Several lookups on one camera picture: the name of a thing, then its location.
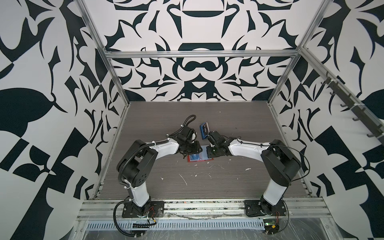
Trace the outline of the red card holder wallet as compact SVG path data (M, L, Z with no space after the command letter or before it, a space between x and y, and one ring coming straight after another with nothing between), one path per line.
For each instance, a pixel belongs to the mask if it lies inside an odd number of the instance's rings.
M187 157L188 162L194 163L194 162L204 162L204 161L213 160L213 158L208 157L207 147L209 147L209 145L202 146L203 151L200 152L199 154L188 155L188 157Z

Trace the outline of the blue card stand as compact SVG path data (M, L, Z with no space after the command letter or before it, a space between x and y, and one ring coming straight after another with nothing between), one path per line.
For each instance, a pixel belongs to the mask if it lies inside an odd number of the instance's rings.
M205 123L200 125L200 131L201 131L202 139L205 140L209 136L209 133L210 133L208 122L205 122Z

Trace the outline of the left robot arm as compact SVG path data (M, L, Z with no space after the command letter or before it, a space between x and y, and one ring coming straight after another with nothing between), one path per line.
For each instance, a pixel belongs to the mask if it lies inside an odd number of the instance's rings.
M197 135L194 129L182 126L179 131L161 141L134 141L119 161L117 171L119 184L128 190L137 207L143 207L150 202L146 180L155 161L168 155L181 154L185 158L201 153L203 149Z

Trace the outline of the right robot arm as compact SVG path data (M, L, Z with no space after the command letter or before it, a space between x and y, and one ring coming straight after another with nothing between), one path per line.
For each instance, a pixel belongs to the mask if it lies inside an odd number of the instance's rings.
M257 143L232 137L226 138L216 131L210 132L207 139L211 144L207 147L210 158L240 156L264 163L271 180L261 200L270 206L279 203L301 169L301 162L280 140Z

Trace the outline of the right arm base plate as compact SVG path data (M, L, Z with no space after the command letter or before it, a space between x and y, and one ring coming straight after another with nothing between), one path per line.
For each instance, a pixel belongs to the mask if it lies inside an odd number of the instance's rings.
M272 205L263 198L260 200L244 200L245 213L248 217L286 216L287 207L283 199Z

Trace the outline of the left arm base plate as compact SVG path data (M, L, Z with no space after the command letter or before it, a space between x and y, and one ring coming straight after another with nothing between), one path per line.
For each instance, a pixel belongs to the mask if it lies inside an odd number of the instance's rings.
M148 200L142 207L138 207L133 201L124 203L123 218L138 218L148 216L149 218L161 217L164 213L164 201Z

